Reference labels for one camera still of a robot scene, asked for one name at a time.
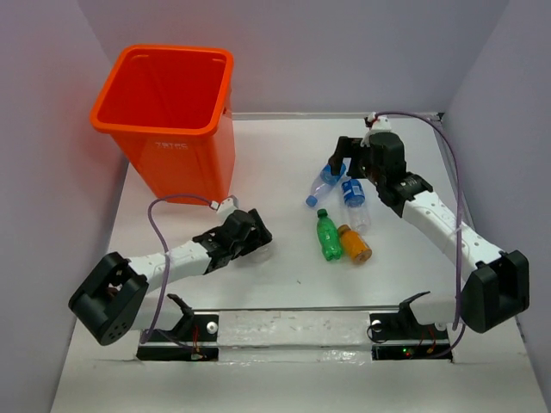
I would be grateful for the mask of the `clear plastic bottle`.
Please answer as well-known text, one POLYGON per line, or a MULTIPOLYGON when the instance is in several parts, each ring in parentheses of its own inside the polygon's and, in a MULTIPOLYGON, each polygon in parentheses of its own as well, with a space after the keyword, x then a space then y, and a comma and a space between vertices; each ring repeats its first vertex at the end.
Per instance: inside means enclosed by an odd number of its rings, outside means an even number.
POLYGON ((272 246, 267 244, 251 252, 246 258, 249 262, 259 264, 268 261, 272 254, 272 246))

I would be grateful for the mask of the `blue label bottle blue cap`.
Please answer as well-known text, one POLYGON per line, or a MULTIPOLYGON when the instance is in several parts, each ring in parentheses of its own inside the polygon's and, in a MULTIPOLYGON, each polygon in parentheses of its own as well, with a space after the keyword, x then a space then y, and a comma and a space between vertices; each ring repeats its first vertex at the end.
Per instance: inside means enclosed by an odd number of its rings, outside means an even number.
POLYGON ((328 194, 337 186, 346 171, 346 165, 341 164, 340 170, 336 175, 331 172, 331 166, 327 164, 320 172, 318 177, 313 181, 309 195, 305 199, 308 207, 314 208, 318 206, 328 194))

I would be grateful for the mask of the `green plastic bottle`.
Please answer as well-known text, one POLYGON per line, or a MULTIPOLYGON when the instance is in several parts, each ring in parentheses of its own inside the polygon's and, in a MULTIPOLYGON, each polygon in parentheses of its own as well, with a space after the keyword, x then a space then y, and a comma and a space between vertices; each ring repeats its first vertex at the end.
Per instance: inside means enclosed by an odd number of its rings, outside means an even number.
POLYGON ((328 262, 339 260, 342 257, 343 249, 339 241, 337 227, 324 208, 317 211, 317 218, 316 233, 322 255, 328 262))

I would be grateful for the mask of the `orange bottle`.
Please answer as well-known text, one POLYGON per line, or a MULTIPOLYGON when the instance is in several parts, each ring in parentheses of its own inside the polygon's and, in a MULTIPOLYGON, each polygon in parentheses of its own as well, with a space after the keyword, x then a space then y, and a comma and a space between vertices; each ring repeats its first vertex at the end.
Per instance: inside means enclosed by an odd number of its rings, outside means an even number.
POLYGON ((339 241, 344 252, 355 264, 362 264, 372 256, 372 250, 363 240, 361 235, 352 230, 348 225, 340 225, 337 228, 339 241))

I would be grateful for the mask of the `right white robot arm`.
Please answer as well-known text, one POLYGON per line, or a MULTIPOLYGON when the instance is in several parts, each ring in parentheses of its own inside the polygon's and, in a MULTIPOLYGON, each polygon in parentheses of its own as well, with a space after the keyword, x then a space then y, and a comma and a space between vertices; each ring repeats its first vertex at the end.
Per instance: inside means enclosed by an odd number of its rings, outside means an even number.
POLYGON ((381 202, 421 231, 459 271, 451 298, 424 292, 406 301, 409 309, 396 317, 403 336, 418 336, 428 324, 454 322, 482 334, 529 308, 528 258, 486 241, 452 213, 422 176, 408 171, 397 134, 341 136, 328 160, 332 172, 345 160, 349 177, 369 180, 381 202))

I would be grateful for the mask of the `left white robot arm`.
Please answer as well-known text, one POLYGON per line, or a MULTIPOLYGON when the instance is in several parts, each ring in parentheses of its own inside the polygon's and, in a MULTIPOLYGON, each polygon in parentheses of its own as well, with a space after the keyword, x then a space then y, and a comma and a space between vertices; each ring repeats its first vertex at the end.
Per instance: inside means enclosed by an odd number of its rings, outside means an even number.
POLYGON ((255 209, 235 210, 222 225, 164 253, 125 258, 105 255, 77 288, 68 307, 102 346, 120 340, 129 330, 143 330, 158 321, 157 304, 147 294, 166 293, 169 283, 212 273, 273 240, 255 209))

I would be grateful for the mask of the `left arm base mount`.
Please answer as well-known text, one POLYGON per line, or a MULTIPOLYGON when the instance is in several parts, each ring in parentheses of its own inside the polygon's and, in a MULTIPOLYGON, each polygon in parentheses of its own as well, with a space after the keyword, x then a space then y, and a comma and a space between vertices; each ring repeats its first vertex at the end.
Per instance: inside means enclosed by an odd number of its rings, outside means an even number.
POLYGON ((140 361, 217 361, 220 315, 217 312, 193 310, 176 294, 167 300, 178 308, 178 318, 170 330, 157 328, 146 344, 140 344, 136 357, 140 361))

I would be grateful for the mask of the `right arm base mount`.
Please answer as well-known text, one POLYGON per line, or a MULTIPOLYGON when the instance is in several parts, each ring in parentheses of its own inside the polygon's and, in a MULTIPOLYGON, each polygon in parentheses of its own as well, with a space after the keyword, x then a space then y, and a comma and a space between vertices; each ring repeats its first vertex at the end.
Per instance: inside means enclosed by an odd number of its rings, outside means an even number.
POLYGON ((417 293, 398 304, 395 312, 377 312, 366 331, 376 361, 453 359, 448 325, 455 318, 455 298, 417 293))

